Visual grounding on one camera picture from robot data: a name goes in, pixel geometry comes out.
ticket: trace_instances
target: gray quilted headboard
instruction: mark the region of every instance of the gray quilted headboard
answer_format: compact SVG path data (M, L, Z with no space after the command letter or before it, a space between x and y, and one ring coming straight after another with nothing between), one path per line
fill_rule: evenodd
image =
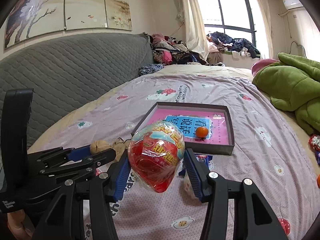
M66 114L138 77L138 68L151 63L146 34L78 34L28 46L0 61L0 116L7 90L34 88L30 147Z

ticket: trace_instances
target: bed sheet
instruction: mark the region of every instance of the bed sheet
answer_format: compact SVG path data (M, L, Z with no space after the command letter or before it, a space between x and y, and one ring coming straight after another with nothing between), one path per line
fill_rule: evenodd
M54 135L40 150L80 147L99 139L110 144L119 137L130 139L135 125L156 101L227 105L235 147L231 156L213 156L213 170L226 179L252 178L286 224L289 240L302 239L320 210L320 191L310 160L288 123L248 79L180 71L142 76ZM99 169L107 171L106 166ZM176 174L168 190L157 194L144 190L132 173L123 199L110 206L119 239L198 240L207 205L192 199L183 187L183 178ZM231 240L233 202L228 212L226 239ZM90 239L87 212L84 222Z
M220 67L220 66L204 66L204 65L169 65L160 70L157 73L153 73L146 76L159 76L164 74L193 74L193 75L206 75L212 77L240 77L247 78L252 81L252 73L250 69L244 68L233 68L233 67ZM41 137L33 144L32 147L28 150L29 153L39 151L42 146L48 143L56 134L60 131L64 130L68 126L75 123L77 120L82 118L86 113L92 111L94 108L108 100L112 95L116 94L119 90L124 88L127 83L112 89L108 93L104 94L102 97L98 98L95 101L87 103L81 108L72 111L53 126L51 126ZM263 95L270 100L270 97L263 93ZM289 123L293 131L296 133L302 148L305 150L307 156L311 160L312 167L316 176L320 174L320 167L316 163L315 155L313 151L310 149L308 144L309 136L306 132L297 124L294 113L283 112L278 110L284 119Z

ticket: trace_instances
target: floral pattern blanket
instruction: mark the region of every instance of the floral pattern blanket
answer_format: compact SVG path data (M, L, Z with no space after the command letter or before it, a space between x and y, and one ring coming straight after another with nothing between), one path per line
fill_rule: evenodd
M43 149L80 147L95 140L118 141L124 149L135 125L157 101L227 106L235 147L231 156L214 155L211 170L226 179L251 178L288 238L302 239L320 210L320 191L310 160L291 127L246 79L182 74L136 78L55 135ZM159 194L144 189L131 173L123 199L110 204L119 239L198 240L207 205L187 194L183 180L176 174L167 191ZM228 240L233 239L233 217L230 201ZM92 239L88 202L84 222L85 237Z

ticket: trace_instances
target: metal rivet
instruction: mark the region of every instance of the metal rivet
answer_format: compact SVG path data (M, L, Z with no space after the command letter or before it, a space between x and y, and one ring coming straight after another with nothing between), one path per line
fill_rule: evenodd
M65 182L64 182L64 185L66 186L71 186L73 184L73 180L72 179L67 179Z
M244 179L244 184L246 185L252 185L252 180L251 179Z
M209 173L209 177L210 177L210 178L213 178L213 179L216 179L216 178L218 177L218 173L216 173L216 172L210 172L210 173Z
M103 173L100 173L100 174L99 174L99 178L100 178L100 179L106 179L107 177L109 177L109 175L108 175L108 173L106 173L106 172L103 172Z

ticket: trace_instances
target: window frame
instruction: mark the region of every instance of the window frame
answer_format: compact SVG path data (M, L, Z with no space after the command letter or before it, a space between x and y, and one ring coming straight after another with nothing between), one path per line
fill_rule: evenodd
M219 8L220 8L220 14L221 14L221 20L222 20L222 25L216 25L216 24L205 24L205 27L216 27L216 28L223 28L223 32L225 33L225 29L230 29L230 30L236 30L236 31L242 31L242 32L248 32L252 34L252 44L256 46L256 31L254 30L254 23L253 23L253 17L252 17L252 11L250 7L249 0L245 0L245 4L247 6L247 11L248 11L248 16L249 16L249 23L250 23L250 29L246 28L241 28L241 27L235 27L235 26L230 26L230 25L225 25L224 24L224 19L223 19L223 13L222 13L222 7L220 0L218 0L219 3Z

